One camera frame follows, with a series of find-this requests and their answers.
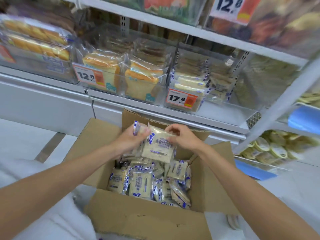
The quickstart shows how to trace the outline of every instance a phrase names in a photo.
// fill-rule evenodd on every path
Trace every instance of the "white cabinet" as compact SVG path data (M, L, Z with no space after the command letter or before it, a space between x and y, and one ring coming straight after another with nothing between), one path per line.
M0 73L0 118L78 136L94 117L85 93Z
M205 125L197 124L191 121L174 118L170 116L165 116L163 114L157 114L151 111L133 108L128 105L124 105L116 102L106 101L106 100L102 100L94 97L92 97L92 99L94 100L93 110L96 118L100 120L108 121L119 127L121 127L122 125L122 110L126 108L159 122L163 122L167 124L181 123L181 124L189 125L195 128L209 130L211 131L211 135L205 140L205 143L209 145L214 145L222 141L230 141L233 148L239 144L240 140L243 140L246 138L245 135L232 133L227 130L205 126Z

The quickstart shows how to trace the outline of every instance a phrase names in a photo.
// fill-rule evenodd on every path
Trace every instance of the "box flap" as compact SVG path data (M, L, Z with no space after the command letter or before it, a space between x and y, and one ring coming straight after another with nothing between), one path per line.
M212 240L203 213L98 189L86 209L99 233L148 240Z
M235 165L230 142L221 142L211 146L227 161ZM237 208L219 183L210 168L196 157L191 163L191 209L198 212L222 212L239 214Z
M140 123L148 124L159 127L161 129L167 128L168 124L161 123L152 119L148 119L148 117L143 117L142 115L132 112L127 109L123 109L122 111L122 131L131 126L134 121L137 120ZM199 129L191 129L191 131L198 137L200 140L205 141L206 138L210 135L209 131L199 130ZM192 152L189 150L182 149L180 147L177 148L176 158L179 160L188 160L192 156Z
M106 121L91 118L63 161L66 162L77 157L87 155L104 145L108 145L114 141L120 133L121 129L118 126ZM103 165L88 177L83 184L90 185L98 189L105 189L108 185L114 161L111 160L109 164L112 164L112 166L108 165L108 163Z

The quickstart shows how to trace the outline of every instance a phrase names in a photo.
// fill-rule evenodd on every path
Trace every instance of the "person's right arm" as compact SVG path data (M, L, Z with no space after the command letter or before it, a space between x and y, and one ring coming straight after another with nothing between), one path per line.
M320 240L317 232L281 200L229 163L185 125L173 124L169 142L189 149L208 165L260 240Z

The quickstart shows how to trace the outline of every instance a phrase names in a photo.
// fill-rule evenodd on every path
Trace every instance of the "person's left hand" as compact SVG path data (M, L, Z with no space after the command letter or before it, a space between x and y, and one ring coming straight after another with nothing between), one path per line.
M129 152L150 135L151 130L146 129L143 133L138 133L134 136L134 125L128 127L113 143L112 146L116 149L118 155Z

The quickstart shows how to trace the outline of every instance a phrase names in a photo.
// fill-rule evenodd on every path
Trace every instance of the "forearm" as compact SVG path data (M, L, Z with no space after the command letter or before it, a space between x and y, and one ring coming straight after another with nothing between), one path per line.
M243 218L261 240L320 239L294 211L210 146L196 152L215 174Z
M117 155L108 145L0 189L0 238L12 239Z

